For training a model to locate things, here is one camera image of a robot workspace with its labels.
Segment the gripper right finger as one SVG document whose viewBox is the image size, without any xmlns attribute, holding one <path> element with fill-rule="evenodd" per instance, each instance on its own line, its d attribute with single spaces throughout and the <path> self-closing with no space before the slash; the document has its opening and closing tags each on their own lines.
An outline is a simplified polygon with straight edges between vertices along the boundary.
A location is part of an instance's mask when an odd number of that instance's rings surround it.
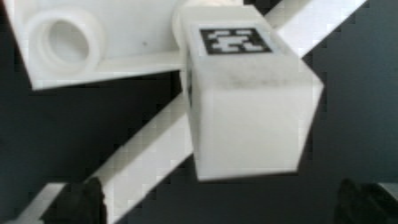
<svg viewBox="0 0 398 224">
<path fill-rule="evenodd" d="M 332 223 L 398 224 L 398 183 L 340 181 Z"/>
</svg>

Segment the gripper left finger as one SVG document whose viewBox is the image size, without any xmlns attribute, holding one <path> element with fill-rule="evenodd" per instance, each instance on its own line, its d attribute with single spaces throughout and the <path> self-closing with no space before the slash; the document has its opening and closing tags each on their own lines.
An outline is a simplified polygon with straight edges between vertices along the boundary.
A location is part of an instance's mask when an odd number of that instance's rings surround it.
<svg viewBox="0 0 398 224">
<path fill-rule="evenodd" d="M 97 178 L 65 185 L 38 220 L 44 224 L 106 224 L 104 193 Z"/>
</svg>

